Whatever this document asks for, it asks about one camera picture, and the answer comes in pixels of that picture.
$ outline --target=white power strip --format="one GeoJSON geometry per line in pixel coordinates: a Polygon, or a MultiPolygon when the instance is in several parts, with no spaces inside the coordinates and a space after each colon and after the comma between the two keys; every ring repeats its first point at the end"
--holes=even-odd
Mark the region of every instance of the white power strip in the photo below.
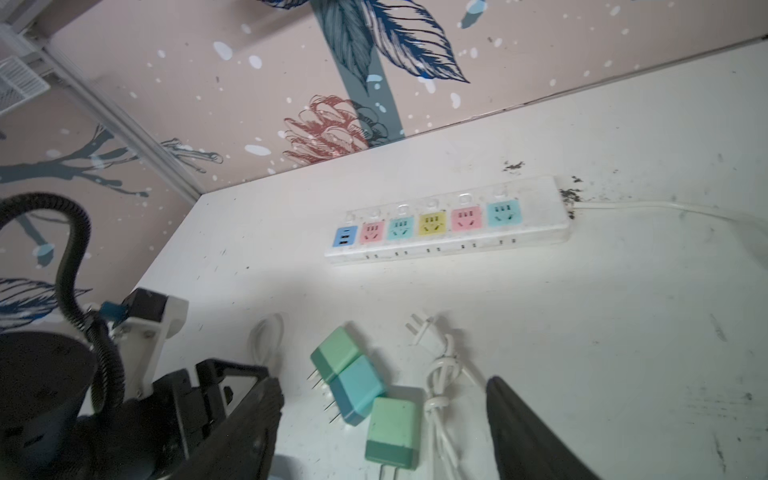
{"type": "Polygon", "coordinates": [[[571,221],[552,177],[347,212],[326,258],[403,260],[564,242],[571,221]]]}

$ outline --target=black corrugated tube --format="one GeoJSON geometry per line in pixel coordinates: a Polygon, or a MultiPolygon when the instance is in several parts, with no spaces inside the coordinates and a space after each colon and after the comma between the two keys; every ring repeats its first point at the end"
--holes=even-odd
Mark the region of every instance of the black corrugated tube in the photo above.
{"type": "Polygon", "coordinates": [[[69,240],[56,273],[56,302],[61,314],[93,345],[98,372],[91,388],[91,401],[100,419],[110,420],[123,402],[125,372],[109,329],[96,312],[83,312],[74,295],[74,281],[91,239],[91,221],[83,207],[56,194],[34,192],[0,200],[0,230],[19,215],[33,210],[53,210],[69,221],[69,240]]]}

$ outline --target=white desk surface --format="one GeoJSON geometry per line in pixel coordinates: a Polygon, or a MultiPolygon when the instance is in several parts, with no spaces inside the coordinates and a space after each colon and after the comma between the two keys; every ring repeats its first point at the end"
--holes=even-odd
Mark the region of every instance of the white desk surface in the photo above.
{"type": "MultiPolygon", "coordinates": [[[[727,222],[580,211],[551,247],[323,259],[346,210],[540,174],[585,200],[768,216],[768,43],[203,196],[140,282],[190,301],[158,376],[208,357],[249,362],[248,332],[282,313],[277,452],[296,478],[378,478],[367,422],[328,425],[310,353],[351,322],[393,384],[421,386],[432,358],[403,324],[424,309],[602,478],[768,478],[768,270],[727,222]]],[[[497,478],[485,399],[459,396],[448,424],[467,477],[497,478]]]]}

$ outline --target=green charger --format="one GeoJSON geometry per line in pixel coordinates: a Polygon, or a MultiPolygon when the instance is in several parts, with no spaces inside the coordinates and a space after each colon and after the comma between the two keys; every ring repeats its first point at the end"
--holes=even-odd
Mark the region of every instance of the green charger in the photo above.
{"type": "Polygon", "coordinates": [[[362,355],[352,337],[343,326],[333,330],[328,338],[320,343],[310,360],[325,383],[330,384],[352,362],[362,355]]]}
{"type": "Polygon", "coordinates": [[[421,409],[414,402],[379,397],[373,401],[366,460],[414,470],[419,464],[421,409]]]}

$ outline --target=wallpaper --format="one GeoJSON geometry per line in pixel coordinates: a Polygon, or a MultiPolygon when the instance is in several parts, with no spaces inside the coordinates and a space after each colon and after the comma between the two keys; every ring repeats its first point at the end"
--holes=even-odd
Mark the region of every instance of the wallpaper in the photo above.
{"type": "Polygon", "coordinates": [[[765,0],[101,0],[51,44],[216,190],[766,33],[765,0]]]}
{"type": "MultiPolygon", "coordinates": [[[[180,161],[215,163],[177,139],[164,145],[180,161]]],[[[92,232],[76,285],[81,303],[122,301],[191,208],[56,87],[0,118],[0,188],[2,197],[62,194],[86,209],[92,232]]],[[[0,231],[0,332],[54,310],[68,231],[46,210],[0,231]]]]}

